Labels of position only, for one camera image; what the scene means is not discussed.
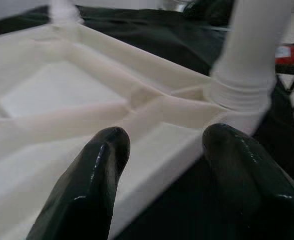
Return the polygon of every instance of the white plastic tray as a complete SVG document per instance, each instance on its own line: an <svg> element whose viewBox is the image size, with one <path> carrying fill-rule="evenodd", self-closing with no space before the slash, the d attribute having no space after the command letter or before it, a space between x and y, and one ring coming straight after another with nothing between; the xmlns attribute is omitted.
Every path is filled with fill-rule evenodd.
<svg viewBox="0 0 294 240"><path fill-rule="evenodd" d="M204 128L232 120L241 129L248 116L207 101L209 83L80 24L0 36L0 239L25 238L85 143L120 126L131 153L113 238L201 156Z"/></svg>

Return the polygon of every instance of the black fabric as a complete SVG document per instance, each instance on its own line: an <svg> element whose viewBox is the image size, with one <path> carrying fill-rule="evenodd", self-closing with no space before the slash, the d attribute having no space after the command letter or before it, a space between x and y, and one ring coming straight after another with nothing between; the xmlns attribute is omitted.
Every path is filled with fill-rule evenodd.
<svg viewBox="0 0 294 240"><path fill-rule="evenodd" d="M183 16L189 20L205 20L212 26L228 25L234 0L194 0L187 4Z"/></svg>
<svg viewBox="0 0 294 240"><path fill-rule="evenodd" d="M294 181L252 137L225 124L203 133L220 198L241 213L248 240L294 240Z"/></svg>
<svg viewBox="0 0 294 240"><path fill-rule="evenodd" d="M223 32L178 12L79 7L85 25L202 74L222 49ZM47 8L0 21L0 34L48 22ZM254 137L294 179L294 116L281 83ZM238 239L237 216L219 211L210 168L200 159L117 239Z"/></svg>

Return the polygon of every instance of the white wall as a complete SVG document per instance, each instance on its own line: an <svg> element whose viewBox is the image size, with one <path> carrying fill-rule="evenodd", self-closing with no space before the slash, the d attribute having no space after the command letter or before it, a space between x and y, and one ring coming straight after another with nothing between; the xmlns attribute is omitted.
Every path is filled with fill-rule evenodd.
<svg viewBox="0 0 294 240"><path fill-rule="evenodd" d="M46 5L50 0L0 0L0 19ZM71 0L90 7L120 9L156 9L160 0Z"/></svg>

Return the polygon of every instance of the red object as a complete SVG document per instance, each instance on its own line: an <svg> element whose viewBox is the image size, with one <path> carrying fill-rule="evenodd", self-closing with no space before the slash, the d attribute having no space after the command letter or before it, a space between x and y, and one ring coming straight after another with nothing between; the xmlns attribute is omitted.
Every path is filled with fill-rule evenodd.
<svg viewBox="0 0 294 240"><path fill-rule="evenodd" d="M277 48L276 64L294 64L294 44L284 44Z"/></svg>

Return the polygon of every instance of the white pipe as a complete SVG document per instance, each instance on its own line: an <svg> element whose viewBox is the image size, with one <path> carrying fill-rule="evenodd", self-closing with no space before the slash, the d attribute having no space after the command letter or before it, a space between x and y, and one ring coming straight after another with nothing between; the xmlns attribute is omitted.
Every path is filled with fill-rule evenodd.
<svg viewBox="0 0 294 240"><path fill-rule="evenodd" d="M79 10L69 0L50 0L49 15L54 25L83 22Z"/></svg>
<svg viewBox="0 0 294 240"><path fill-rule="evenodd" d="M274 56L294 0L238 0L210 98L232 110L265 111L275 84Z"/></svg>

